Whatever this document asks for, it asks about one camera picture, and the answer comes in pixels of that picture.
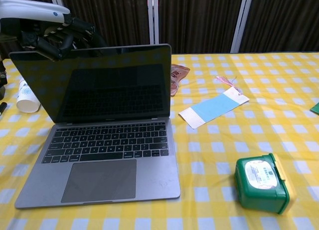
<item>trackpad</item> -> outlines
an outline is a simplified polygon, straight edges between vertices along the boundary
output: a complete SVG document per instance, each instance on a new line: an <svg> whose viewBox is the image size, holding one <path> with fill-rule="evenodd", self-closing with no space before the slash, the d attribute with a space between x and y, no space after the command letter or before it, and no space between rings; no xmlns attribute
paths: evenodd
<svg viewBox="0 0 319 230"><path fill-rule="evenodd" d="M136 160L75 163L62 203L133 199L136 194Z"/></svg>

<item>laptop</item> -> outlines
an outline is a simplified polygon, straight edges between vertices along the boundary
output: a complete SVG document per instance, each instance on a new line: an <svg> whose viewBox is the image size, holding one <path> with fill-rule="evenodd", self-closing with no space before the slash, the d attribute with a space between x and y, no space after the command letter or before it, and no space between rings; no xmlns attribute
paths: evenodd
<svg viewBox="0 0 319 230"><path fill-rule="evenodd" d="M10 58L55 125L18 209L178 198L170 46L72 50L52 62Z"/></svg>

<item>snack bag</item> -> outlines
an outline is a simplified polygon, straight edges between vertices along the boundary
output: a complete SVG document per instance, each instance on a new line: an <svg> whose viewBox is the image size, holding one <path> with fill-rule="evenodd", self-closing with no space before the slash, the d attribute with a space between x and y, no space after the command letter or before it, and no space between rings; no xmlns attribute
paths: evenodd
<svg viewBox="0 0 319 230"><path fill-rule="evenodd" d="M186 77L189 73L190 69L187 67L183 67L180 65L172 64L170 70L170 95L175 96L178 90L178 84Z"/></svg>

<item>pink string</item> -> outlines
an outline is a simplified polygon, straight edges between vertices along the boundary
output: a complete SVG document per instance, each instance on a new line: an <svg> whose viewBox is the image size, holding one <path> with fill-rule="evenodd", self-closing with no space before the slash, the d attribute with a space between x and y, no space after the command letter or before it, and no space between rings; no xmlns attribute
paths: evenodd
<svg viewBox="0 0 319 230"><path fill-rule="evenodd" d="M225 83L225 84L227 84L227 85L229 85L230 87L235 88L239 92L240 95L243 94L242 91L239 88L235 87L235 85L232 82L230 82L227 77L217 76L216 79L221 81L221 82L223 82L223 83Z"/></svg>

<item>yellow checkered tablecloth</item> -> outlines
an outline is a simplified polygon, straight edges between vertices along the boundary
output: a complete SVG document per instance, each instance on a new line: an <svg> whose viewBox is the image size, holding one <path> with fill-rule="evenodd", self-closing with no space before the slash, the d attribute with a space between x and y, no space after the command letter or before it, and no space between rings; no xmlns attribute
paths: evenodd
<svg viewBox="0 0 319 230"><path fill-rule="evenodd" d="M6 60L9 84L0 117L0 229L212 230L319 229L319 53L173 55L191 69L171 99L170 117L181 197L141 203L16 210L14 202L53 122L43 108L17 110L20 74ZM228 87L250 101L199 127L178 116ZM236 160L273 152L292 178L298 199L283 216L243 209L233 174Z"/></svg>

